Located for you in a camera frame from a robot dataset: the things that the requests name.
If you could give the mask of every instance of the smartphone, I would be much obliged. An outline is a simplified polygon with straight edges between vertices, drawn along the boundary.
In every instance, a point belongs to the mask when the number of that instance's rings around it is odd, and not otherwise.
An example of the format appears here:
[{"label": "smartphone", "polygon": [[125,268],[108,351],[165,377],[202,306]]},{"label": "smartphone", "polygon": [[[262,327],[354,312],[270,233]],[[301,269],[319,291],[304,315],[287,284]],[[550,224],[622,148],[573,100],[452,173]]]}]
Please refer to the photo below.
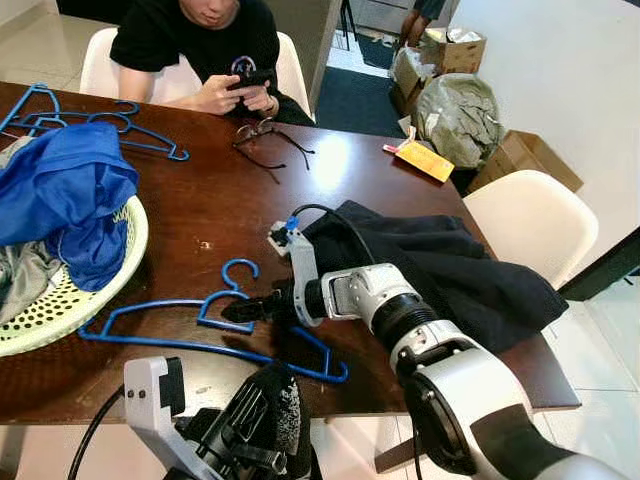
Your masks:
[{"label": "smartphone", "polygon": [[271,80],[273,76],[274,72],[272,68],[240,74],[240,81],[235,85],[231,85],[229,90],[236,90],[242,87],[252,87],[255,85],[264,85],[264,82]]}]

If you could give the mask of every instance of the black t-shirt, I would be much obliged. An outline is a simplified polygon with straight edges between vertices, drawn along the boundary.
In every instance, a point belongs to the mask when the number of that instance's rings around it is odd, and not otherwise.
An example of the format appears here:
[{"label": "black t-shirt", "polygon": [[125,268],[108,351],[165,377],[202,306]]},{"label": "black t-shirt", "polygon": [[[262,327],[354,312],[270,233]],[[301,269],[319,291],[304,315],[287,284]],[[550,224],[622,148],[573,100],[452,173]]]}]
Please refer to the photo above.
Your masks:
[{"label": "black t-shirt", "polygon": [[[178,63],[180,53],[203,83],[211,75],[230,75],[233,61],[244,55],[258,70],[275,72],[280,42],[273,14],[262,0],[240,0],[234,21],[222,30],[210,30],[185,17],[179,0],[135,0],[113,41],[111,58],[134,70],[159,72]],[[278,91],[275,75],[269,93],[280,102],[276,120],[313,125],[294,100]],[[256,115],[242,104],[232,114]]]}]

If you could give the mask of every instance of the black mat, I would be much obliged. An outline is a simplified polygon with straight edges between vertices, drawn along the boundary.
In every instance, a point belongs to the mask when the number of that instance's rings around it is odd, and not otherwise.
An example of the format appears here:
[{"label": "black mat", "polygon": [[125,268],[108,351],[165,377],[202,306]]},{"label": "black mat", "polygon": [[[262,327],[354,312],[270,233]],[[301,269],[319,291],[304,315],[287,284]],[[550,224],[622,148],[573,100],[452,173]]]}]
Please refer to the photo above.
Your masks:
[{"label": "black mat", "polygon": [[393,48],[385,47],[382,40],[374,43],[373,38],[358,34],[358,44],[362,59],[367,65],[389,70],[393,62]]},{"label": "black mat", "polygon": [[327,67],[316,109],[321,128],[404,138],[391,100],[390,78]]}]

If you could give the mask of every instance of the cardboard box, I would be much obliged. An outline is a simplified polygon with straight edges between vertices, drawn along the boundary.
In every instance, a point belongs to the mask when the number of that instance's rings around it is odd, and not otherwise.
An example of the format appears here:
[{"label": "cardboard box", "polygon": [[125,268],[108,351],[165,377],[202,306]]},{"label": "cardboard box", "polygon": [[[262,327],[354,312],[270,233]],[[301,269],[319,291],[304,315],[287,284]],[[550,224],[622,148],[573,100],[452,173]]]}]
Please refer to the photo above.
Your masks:
[{"label": "cardboard box", "polygon": [[422,37],[423,63],[434,63],[438,75],[444,73],[476,73],[482,62],[487,39],[477,33],[480,40],[453,43],[447,40],[446,28],[427,28]]},{"label": "cardboard box", "polygon": [[518,170],[538,170],[548,173],[572,192],[578,191],[582,180],[535,133],[509,130],[486,165],[469,185],[473,192],[488,183]]},{"label": "cardboard box", "polygon": [[391,102],[402,116],[409,115],[420,92],[431,82],[431,77],[423,80],[424,65],[416,65],[414,58],[420,58],[418,49],[406,47],[398,52],[393,66],[395,83],[389,92]]}]

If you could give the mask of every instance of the blue cloth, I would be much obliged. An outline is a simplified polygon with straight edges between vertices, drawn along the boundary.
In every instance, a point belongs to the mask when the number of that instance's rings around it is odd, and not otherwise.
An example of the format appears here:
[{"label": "blue cloth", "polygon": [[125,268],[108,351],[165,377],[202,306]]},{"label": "blue cloth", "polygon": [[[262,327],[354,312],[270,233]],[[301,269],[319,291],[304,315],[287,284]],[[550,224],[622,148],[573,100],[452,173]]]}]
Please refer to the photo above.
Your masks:
[{"label": "blue cloth", "polygon": [[82,290],[104,287],[120,270],[126,222],[113,213],[136,193],[115,126],[72,125],[18,150],[0,170],[0,245],[45,240]]}]

